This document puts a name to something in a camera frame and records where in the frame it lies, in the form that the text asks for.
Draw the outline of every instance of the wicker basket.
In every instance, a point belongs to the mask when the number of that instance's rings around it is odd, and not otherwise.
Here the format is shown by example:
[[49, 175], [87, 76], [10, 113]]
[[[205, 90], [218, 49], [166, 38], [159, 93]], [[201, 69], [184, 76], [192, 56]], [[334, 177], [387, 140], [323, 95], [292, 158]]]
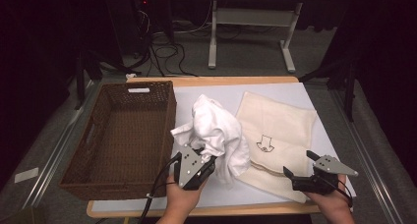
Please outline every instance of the wicker basket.
[[170, 159], [175, 113], [172, 82], [104, 84], [59, 186], [82, 200], [146, 197]]

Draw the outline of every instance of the human hand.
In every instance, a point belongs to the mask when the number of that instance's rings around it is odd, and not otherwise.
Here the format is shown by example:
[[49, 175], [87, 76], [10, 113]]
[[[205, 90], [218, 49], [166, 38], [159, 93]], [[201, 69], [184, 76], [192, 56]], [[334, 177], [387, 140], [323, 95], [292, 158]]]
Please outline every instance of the human hand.
[[205, 180], [196, 191], [184, 191], [174, 181], [174, 176], [170, 175], [166, 183], [166, 204], [163, 216], [157, 221], [159, 224], [184, 223], [190, 212], [196, 207], [200, 200], [200, 194], [207, 180]]
[[[338, 175], [338, 179], [343, 184], [346, 183], [345, 175]], [[345, 187], [342, 184], [338, 184], [338, 187], [344, 191]], [[316, 193], [304, 193], [313, 202], [315, 202], [322, 214], [328, 220], [328, 223], [332, 224], [351, 224], [355, 223], [349, 208], [349, 200], [346, 196], [342, 195], [338, 191], [322, 196]]]

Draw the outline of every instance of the crumpled white cloth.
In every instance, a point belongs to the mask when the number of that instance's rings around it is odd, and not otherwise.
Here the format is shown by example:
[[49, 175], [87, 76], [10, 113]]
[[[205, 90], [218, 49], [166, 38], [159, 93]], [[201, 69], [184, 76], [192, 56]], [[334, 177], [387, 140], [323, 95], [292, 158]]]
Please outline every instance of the crumpled white cloth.
[[236, 118], [247, 139], [251, 167], [237, 179], [269, 193], [299, 202], [306, 197], [292, 190], [283, 166], [307, 177], [306, 150], [311, 147], [317, 112], [245, 92]]
[[202, 94], [193, 105], [193, 121], [171, 131], [179, 145], [204, 148], [203, 157], [216, 156], [215, 173], [231, 187], [233, 177], [250, 167], [249, 147], [239, 121], [219, 102]]

